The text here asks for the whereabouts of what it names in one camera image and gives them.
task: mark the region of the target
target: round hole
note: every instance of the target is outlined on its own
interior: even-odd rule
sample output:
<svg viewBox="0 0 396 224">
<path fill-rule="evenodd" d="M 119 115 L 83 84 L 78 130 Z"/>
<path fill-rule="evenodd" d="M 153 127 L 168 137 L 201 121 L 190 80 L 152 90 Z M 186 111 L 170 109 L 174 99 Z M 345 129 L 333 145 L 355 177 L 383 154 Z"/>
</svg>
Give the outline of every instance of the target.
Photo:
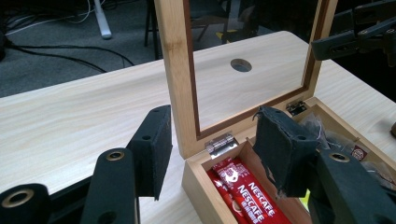
<svg viewBox="0 0 396 224">
<path fill-rule="evenodd" d="M 107 154 L 106 159 L 108 161 L 118 161 L 124 157 L 123 151 L 113 151 Z"/>
<path fill-rule="evenodd" d="M 233 59 L 231 67 L 238 72 L 249 72 L 251 70 L 251 64 L 243 59 Z"/>
<path fill-rule="evenodd" d="M 341 154 L 341 153 L 331 153 L 330 158 L 332 158 L 335 161 L 341 161 L 341 162 L 349 162 L 349 157 Z"/>
<path fill-rule="evenodd" d="M 16 207 L 28 202 L 34 194 L 32 189 L 20 189 L 8 195 L 1 204 L 5 208 Z"/>
<path fill-rule="evenodd" d="M 98 224 L 112 224 L 117 218 L 115 212 L 105 212 L 98 218 Z"/>
</svg>

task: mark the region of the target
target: open lid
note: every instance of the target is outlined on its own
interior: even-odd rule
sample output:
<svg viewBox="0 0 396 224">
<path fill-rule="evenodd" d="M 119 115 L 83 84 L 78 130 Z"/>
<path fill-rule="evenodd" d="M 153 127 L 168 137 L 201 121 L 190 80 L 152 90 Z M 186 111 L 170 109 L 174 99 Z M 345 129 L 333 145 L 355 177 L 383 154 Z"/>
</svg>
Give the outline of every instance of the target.
<svg viewBox="0 0 396 224">
<path fill-rule="evenodd" d="M 254 127 L 256 120 L 253 120 L 252 117 L 258 111 L 260 105 L 285 109 L 287 104 L 291 102 L 303 101 L 312 97 L 320 69 L 320 62 L 314 59 L 311 47 L 308 47 L 296 35 L 286 32 L 236 42 L 231 41 L 231 44 L 227 43 L 212 49 L 193 52 L 191 25 L 195 25 L 197 21 L 203 21 L 196 20 L 194 18 L 195 14 L 190 13 L 190 8 L 192 10 L 192 5 L 196 4 L 195 1 L 202 2 L 204 0 L 154 0 L 177 142 L 180 155 L 184 159 L 203 151 L 205 143 L 222 134 L 237 134 Z M 217 2 L 217 0 L 206 0 L 205 2 L 207 1 Z M 318 0 L 316 13 L 314 13 L 312 20 L 312 33 L 306 42 L 328 36 L 336 4 L 336 0 Z M 216 35 L 228 34 L 226 31 L 224 30 L 223 33 L 221 31 L 217 32 Z M 276 50 L 270 52 L 254 51 L 254 49 L 269 48 Z M 197 54 L 200 54 L 200 61 L 194 63 L 193 55 Z M 276 61 L 260 63 L 263 58 L 258 57 L 258 55 L 265 55 L 266 60 L 276 58 Z M 230 68 L 233 66 L 232 61 L 236 64 L 236 70 L 238 70 L 237 67 L 241 66 L 247 70 L 252 68 L 252 74 L 262 76 L 259 79 L 268 82 L 260 83 L 257 78 L 253 78 L 253 81 L 244 83 L 238 79 L 231 80 L 232 87 L 227 86 L 227 83 L 230 82 L 222 83 L 224 77 L 220 74 L 223 73 L 225 76 L 232 74 L 233 70 Z M 301 63 L 301 69 L 299 66 L 297 66 L 298 69 L 293 67 L 295 62 Z M 281 79 L 274 80 L 266 77 L 268 74 L 280 76 L 285 72 L 289 73 L 290 77 L 281 77 Z M 281 90 L 281 88 L 284 88 L 283 84 L 296 77 L 298 79 L 292 86 Z M 235 90 L 235 86 L 244 87 L 245 89 L 242 91 L 246 91 L 246 87 L 250 88 L 253 84 L 256 86 L 262 85 L 264 90 L 277 86 L 279 91 L 248 94 L 247 97 L 242 97 L 243 100 L 239 103 L 233 102 L 236 105 L 233 108 L 238 107 L 238 111 L 231 110 L 231 114 L 230 108 L 225 104 L 220 104 L 219 99 L 216 99 L 220 93 L 220 99 L 222 97 L 231 97 L 232 100 L 233 98 L 239 98 L 233 95 L 233 93 L 238 92 Z M 201 104 L 208 98 L 211 99 L 210 103 L 204 102 Z M 218 106 L 220 107 L 219 111 L 214 111 L 216 105 L 220 105 Z M 219 117 L 219 119 L 206 119 L 205 115 L 207 113 L 211 113 L 212 118 Z"/>
</svg>

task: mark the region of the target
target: nescafe packet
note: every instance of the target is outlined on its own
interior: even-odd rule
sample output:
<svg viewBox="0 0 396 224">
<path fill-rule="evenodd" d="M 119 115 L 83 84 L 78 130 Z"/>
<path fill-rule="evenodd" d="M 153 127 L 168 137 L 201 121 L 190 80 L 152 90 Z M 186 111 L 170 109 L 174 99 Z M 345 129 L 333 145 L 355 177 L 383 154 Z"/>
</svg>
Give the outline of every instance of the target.
<svg viewBox="0 0 396 224">
<path fill-rule="evenodd" d="M 208 170 L 206 171 L 206 173 L 209 176 L 210 180 L 212 180 L 212 183 L 215 185 L 216 189 L 221 195 L 221 198 L 224 200 L 228 208 L 233 213 L 233 216 L 235 217 L 236 221 L 238 221 L 238 224 L 248 224 L 248 221 L 242 214 L 241 208 L 233 198 L 233 195 L 230 193 L 230 191 L 228 191 L 227 186 L 219 178 L 218 174 L 214 170 Z"/>
<path fill-rule="evenodd" d="M 226 158 L 212 168 L 226 184 L 248 223 L 291 223 L 239 158 Z"/>
</svg>

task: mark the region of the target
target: glass panel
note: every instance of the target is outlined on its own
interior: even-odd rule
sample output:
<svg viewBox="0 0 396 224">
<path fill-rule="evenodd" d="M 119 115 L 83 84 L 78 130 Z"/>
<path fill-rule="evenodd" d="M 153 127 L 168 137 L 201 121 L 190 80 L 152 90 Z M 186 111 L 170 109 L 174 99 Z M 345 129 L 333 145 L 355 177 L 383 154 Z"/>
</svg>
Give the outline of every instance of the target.
<svg viewBox="0 0 396 224">
<path fill-rule="evenodd" d="M 317 1 L 189 3 L 201 130 L 301 87 Z"/>
</svg>

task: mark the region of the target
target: box hinge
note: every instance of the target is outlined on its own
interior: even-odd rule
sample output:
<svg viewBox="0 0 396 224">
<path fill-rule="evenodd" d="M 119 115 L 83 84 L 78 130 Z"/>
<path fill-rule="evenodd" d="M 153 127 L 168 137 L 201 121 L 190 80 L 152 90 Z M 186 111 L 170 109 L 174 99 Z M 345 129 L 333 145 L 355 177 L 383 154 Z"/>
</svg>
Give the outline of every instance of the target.
<svg viewBox="0 0 396 224">
<path fill-rule="evenodd" d="M 236 140 L 230 133 L 225 133 L 207 143 L 205 143 L 205 149 L 209 152 L 212 159 L 230 151 L 237 147 Z"/>
<path fill-rule="evenodd" d="M 289 113 L 292 116 L 296 116 L 296 115 L 298 115 L 301 112 L 306 110 L 305 102 L 299 101 L 299 102 L 294 103 L 294 104 L 288 104 L 286 106 L 286 109 L 289 111 Z"/>
</svg>

